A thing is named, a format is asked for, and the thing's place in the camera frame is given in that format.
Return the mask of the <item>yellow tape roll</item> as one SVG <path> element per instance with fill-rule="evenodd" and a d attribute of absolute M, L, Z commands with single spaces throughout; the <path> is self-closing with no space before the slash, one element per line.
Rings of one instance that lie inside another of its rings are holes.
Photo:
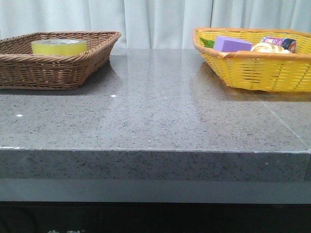
<path fill-rule="evenodd" d="M 87 42 L 79 39 L 45 39 L 31 42 L 33 54 L 77 55 L 87 51 Z"/>

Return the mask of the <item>green leaf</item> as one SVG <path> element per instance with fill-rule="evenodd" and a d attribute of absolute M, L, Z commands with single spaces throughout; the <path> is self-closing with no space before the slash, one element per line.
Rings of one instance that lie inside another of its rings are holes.
<path fill-rule="evenodd" d="M 207 40 L 207 39 L 204 39 L 204 38 L 201 38 L 201 37 L 200 37 L 200 41 L 203 43 L 204 47 L 211 48 L 211 49 L 214 48 L 215 41 Z"/>

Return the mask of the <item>white curtain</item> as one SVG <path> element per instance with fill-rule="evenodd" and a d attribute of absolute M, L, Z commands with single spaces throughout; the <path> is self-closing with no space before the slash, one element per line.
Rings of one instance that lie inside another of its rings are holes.
<path fill-rule="evenodd" d="M 3 0 L 0 36 L 118 31 L 118 48 L 191 49 L 196 27 L 311 30 L 308 0 Z"/>

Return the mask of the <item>purple foam block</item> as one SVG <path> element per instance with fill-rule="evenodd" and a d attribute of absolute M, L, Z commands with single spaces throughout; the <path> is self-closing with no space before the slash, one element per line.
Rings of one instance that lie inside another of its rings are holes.
<path fill-rule="evenodd" d="M 233 37 L 218 35 L 213 49 L 219 52 L 250 51 L 253 44 Z"/>

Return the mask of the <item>bread roll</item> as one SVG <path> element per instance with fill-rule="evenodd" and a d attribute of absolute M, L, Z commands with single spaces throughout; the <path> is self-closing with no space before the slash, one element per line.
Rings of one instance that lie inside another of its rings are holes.
<path fill-rule="evenodd" d="M 264 53 L 291 53 L 289 50 L 284 49 L 282 46 L 274 45 L 268 42 L 260 42 L 251 48 L 253 52 L 264 52 Z"/>

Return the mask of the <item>yellow wicker basket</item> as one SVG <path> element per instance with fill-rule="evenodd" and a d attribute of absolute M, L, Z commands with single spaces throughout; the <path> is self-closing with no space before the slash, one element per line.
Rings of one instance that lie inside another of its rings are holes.
<path fill-rule="evenodd" d="M 257 44 L 264 36 L 290 38 L 297 42 L 294 54 L 218 52 L 206 48 L 202 39 L 229 36 Z M 194 47 L 228 86 L 269 92 L 310 92 L 311 35 L 285 29 L 195 28 Z"/>

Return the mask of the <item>brown wicker basket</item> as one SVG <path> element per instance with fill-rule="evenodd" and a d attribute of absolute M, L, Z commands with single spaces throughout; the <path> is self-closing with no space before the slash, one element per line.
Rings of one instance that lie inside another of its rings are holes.
<path fill-rule="evenodd" d="M 118 31 L 36 32 L 0 41 L 1 89 L 73 90 L 110 58 Z M 35 55 L 31 42 L 43 39 L 82 39 L 87 51 L 72 56 Z"/>

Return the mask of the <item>colourful snack can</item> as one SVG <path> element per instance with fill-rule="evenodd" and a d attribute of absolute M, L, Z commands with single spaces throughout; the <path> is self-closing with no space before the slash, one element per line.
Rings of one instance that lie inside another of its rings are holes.
<path fill-rule="evenodd" d="M 276 46 L 282 46 L 285 50 L 288 50 L 292 53 L 296 52 L 297 42 L 291 38 L 277 38 L 272 36 L 265 36 L 261 39 L 263 43 L 272 43 Z"/>

